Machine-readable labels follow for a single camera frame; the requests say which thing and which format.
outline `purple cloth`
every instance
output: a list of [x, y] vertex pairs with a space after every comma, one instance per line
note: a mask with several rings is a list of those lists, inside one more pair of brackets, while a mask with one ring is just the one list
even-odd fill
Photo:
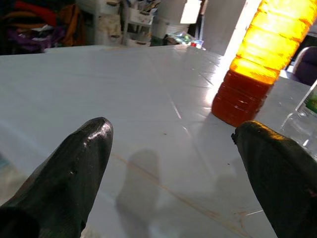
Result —
[[64, 27], [55, 27], [52, 34], [48, 35], [45, 39], [41, 41], [33, 40], [31, 38], [27, 38], [24, 35], [20, 35], [16, 32], [15, 29], [9, 28], [7, 30], [7, 34], [9, 39], [13, 40], [17, 43], [21, 48], [29, 51], [41, 51], [44, 52], [45, 49], [51, 48], [54, 46], [61, 38], [65, 36]]

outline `chair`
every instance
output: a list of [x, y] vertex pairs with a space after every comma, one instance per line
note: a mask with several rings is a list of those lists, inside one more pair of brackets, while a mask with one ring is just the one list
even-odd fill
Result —
[[312, 86], [317, 79], [317, 47], [307, 47], [298, 54], [293, 74], [298, 81]]

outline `plastic bottle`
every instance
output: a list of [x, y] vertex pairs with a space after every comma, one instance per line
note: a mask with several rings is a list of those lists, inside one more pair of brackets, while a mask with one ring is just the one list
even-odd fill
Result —
[[317, 160], [317, 81], [284, 121], [280, 133], [295, 140]]
[[212, 103], [233, 126], [253, 119], [317, 16], [317, 0], [262, 0]]

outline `white table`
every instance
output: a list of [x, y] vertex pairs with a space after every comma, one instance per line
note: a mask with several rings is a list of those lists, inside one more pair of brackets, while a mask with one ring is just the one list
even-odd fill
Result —
[[[275, 238], [210, 114], [227, 70], [189, 47], [0, 57], [0, 153], [29, 175], [86, 120], [114, 126], [89, 224], [106, 238]], [[280, 79], [257, 120], [277, 130], [308, 90]]]

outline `clear plastic container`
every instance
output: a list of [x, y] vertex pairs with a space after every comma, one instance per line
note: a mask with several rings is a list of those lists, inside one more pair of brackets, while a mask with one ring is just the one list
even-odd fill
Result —
[[317, 160], [317, 81], [284, 121], [280, 133], [295, 140]]

